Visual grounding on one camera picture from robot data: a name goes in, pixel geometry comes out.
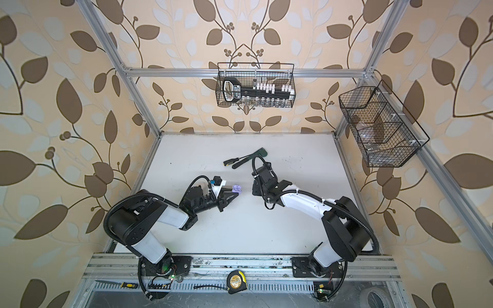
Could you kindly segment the purple round charging case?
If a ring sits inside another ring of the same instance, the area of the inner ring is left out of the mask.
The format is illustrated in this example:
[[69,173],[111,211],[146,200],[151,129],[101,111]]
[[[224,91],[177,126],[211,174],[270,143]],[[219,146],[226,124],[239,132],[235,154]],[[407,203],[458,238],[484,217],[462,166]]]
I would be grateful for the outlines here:
[[240,185],[233,185],[232,186],[232,192],[234,193],[241,193],[242,192],[242,188]]

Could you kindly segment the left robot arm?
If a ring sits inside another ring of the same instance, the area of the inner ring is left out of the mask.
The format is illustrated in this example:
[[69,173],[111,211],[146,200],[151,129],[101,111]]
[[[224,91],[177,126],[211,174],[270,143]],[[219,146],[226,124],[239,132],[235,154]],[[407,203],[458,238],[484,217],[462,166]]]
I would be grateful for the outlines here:
[[161,299],[164,293],[151,291],[153,282],[144,283],[144,274],[174,281],[178,266],[172,252],[152,234],[152,228],[162,223],[187,231],[198,221],[200,213],[214,208],[223,212],[241,192],[239,185],[227,187],[221,177],[209,179],[205,175],[190,183],[178,204],[142,189],[106,213],[103,229],[112,240],[137,256],[137,287],[145,297],[150,301]]

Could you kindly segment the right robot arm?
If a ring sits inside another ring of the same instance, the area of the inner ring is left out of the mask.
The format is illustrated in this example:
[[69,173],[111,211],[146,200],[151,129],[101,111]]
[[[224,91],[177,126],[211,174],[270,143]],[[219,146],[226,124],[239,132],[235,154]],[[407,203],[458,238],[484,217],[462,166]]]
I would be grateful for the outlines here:
[[323,278],[331,273],[332,265],[342,263],[342,276],[333,290],[315,291],[318,301],[329,302],[335,297],[345,281],[349,263],[359,255],[380,254],[375,232],[350,198],[322,198],[299,189],[290,181],[280,181],[272,164],[260,155],[252,158],[252,176],[252,193],[262,197],[266,209],[274,210],[279,205],[298,210],[322,223],[327,241],[310,252],[304,268],[313,276]]

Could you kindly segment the black yellow screwdriver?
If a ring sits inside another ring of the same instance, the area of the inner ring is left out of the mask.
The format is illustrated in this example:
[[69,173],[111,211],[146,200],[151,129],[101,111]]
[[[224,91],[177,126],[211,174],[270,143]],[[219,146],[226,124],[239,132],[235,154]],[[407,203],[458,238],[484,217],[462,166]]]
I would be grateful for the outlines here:
[[233,158],[233,159],[228,159],[228,160],[223,161],[223,165],[224,166],[231,166],[234,163],[237,163],[240,160],[243,160],[243,159],[246,159],[246,158],[249,158],[249,157],[250,157],[250,155],[245,155],[243,157],[236,157],[236,158]]

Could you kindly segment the green pipe wrench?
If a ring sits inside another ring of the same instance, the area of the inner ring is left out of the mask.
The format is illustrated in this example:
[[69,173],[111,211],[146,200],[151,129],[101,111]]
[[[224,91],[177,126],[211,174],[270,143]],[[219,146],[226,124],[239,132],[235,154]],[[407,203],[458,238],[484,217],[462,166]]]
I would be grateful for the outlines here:
[[245,158],[242,158],[238,162],[234,163],[232,165],[232,169],[237,169],[240,166],[246,164],[248,161],[252,160],[256,156],[261,156],[261,157],[266,157],[268,155],[267,151],[264,148],[260,148],[259,150],[255,151],[254,153],[246,156]]

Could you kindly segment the yellow black tape measure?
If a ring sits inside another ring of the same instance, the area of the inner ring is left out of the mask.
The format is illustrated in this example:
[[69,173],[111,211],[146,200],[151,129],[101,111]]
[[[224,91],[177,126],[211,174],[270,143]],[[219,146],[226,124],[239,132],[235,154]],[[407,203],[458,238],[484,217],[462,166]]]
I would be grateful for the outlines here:
[[228,294],[233,295],[245,290],[248,290],[245,274],[240,270],[234,270],[229,273],[227,277]]

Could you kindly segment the black socket tool set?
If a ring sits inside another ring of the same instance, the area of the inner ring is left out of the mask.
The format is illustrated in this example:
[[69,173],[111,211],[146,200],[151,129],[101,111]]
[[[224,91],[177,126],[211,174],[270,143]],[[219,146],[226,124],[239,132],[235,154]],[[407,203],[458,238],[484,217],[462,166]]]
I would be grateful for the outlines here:
[[294,101],[296,96],[295,89],[290,84],[278,86],[274,83],[252,80],[249,85],[247,82],[240,82],[235,77],[224,78],[220,83],[219,92],[225,101],[231,103],[239,101],[287,102]]

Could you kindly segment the grey tape roll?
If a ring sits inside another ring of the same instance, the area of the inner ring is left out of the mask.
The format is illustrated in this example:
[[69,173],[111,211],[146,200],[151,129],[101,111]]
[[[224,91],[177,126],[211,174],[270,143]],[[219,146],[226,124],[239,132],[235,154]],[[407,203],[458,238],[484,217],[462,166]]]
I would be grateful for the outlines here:
[[378,287],[363,290],[359,296],[361,308],[392,308],[394,303],[391,297]]

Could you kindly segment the small yellow-handled screwdriver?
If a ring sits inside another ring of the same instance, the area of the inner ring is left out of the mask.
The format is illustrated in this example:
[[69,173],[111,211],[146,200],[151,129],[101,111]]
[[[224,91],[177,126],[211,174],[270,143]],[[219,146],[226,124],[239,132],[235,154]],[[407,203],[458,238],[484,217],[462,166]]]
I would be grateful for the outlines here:
[[103,280],[96,280],[96,282],[101,284],[108,284],[111,286],[118,286],[120,288],[133,289],[133,290],[139,288],[138,284],[131,282],[113,282],[113,281],[103,281]]

